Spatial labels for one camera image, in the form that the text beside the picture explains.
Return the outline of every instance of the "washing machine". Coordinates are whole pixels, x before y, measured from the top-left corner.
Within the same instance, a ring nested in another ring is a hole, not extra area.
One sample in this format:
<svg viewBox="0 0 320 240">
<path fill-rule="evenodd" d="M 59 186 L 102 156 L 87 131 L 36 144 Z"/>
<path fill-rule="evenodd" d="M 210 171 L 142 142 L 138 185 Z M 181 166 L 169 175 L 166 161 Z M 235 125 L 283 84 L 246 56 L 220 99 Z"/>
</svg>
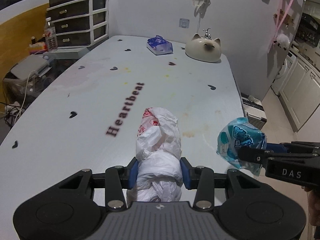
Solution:
<svg viewBox="0 0 320 240">
<path fill-rule="evenodd" d="M 297 59 L 297 56 L 289 51 L 288 55 L 284 61 L 284 64 L 282 65 L 281 69 L 279 70 L 275 80 L 271 84 L 271 88 L 277 96 L 280 95 L 280 89 L 286 83 L 290 68 L 296 59 Z"/>
</svg>

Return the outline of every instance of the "kitchen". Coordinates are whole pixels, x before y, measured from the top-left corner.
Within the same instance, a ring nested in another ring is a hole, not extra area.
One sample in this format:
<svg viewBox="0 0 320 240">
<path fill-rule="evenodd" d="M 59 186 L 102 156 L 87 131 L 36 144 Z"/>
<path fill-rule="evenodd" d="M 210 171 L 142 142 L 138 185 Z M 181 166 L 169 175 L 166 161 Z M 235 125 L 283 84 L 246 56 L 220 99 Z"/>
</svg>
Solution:
<svg viewBox="0 0 320 240">
<path fill-rule="evenodd" d="M 319 141 L 320 0 L 306 0 L 296 36 L 271 85 L 298 140 Z"/>
</svg>

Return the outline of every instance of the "table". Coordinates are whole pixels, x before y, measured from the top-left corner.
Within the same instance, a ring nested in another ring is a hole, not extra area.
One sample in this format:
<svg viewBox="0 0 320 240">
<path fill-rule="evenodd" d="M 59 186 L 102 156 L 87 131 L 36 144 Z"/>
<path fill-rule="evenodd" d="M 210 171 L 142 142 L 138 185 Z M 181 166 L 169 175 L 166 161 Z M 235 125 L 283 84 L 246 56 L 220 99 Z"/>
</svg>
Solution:
<svg viewBox="0 0 320 240">
<path fill-rule="evenodd" d="M 231 168 L 216 154 L 217 137 L 244 112 L 226 56 L 220 63 L 197 61 L 177 42 L 173 54 L 155 56 L 146 42 L 133 36 L 105 41 L 59 76 L 17 121 L 0 146 L 1 239 L 18 239 L 12 216 L 28 198 L 83 168 L 100 173 L 126 166 L 135 156 L 147 107 L 166 108 L 178 118 L 182 156 L 191 165 L 218 173 Z M 130 96 L 136 99 L 126 106 Z M 123 111 L 126 118 L 119 118 Z M 77 115 L 70 118 L 71 112 Z M 181 200 L 192 204 L 194 196 L 195 190 L 183 187 Z M 224 202 L 224 190 L 215 197 L 216 205 Z M 103 190 L 95 191 L 94 201 L 104 205 Z"/>
</svg>

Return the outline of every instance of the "white fluffy toy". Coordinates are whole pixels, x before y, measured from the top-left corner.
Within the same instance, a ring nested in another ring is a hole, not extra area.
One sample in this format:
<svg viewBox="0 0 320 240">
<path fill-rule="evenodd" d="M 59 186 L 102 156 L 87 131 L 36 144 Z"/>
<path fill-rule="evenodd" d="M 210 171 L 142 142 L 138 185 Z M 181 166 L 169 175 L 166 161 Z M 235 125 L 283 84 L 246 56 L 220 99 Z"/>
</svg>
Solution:
<svg viewBox="0 0 320 240">
<path fill-rule="evenodd" d="M 279 34 L 273 43 L 278 43 L 278 47 L 283 48 L 284 50 L 287 50 L 290 47 L 290 39 L 283 33 Z"/>
</svg>

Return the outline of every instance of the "pink ribbon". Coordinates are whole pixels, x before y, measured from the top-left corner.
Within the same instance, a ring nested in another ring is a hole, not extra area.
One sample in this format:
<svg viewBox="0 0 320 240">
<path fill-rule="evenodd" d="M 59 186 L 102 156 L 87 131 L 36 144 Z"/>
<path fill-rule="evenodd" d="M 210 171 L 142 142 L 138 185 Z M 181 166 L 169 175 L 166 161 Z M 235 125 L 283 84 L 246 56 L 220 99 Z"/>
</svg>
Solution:
<svg viewBox="0 0 320 240">
<path fill-rule="evenodd" d="M 283 22 L 284 22 L 284 20 L 285 20 L 285 17 L 288 15 L 288 12 L 289 12 L 289 10 L 290 10 L 290 8 L 291 8 L 292 3 L 293 3 L 294 0 L 290 0 L 290 2 L 289 2 L 289 4 L 288 4 L 288 7 L 287 7 L 287 9 L 285 10 L 285 13 L 284 13 L 284 15 L 283 15 L 283 17 L 282 17 L 282 20 L 281 20 L 281 22 L 279 23 L 280 10 L 281 10 L 281 8 L 282 8 L 282 1 L 283 1 L 283 0 L 280 0 L 280 1 L 279 1 L 278 15 L 277 15 L 277 20 L 276 20 L 276 31 L 275 31 L 275 35 L 273 36 L 273 39 L 272 39 L 272 41 L 271 41 L 271 43 L 270 43 L 270 45 L 269 45 L 269 50 L 271 49 L 271 46 L 274 45 L 274 41 L 275 41 L 275 39 L 276 39 L 276 36 L 277 36 L 277 34 L 278 34 L 278 31 L 279 31 L 281 25 L 283 24 Z"/>
</svg>

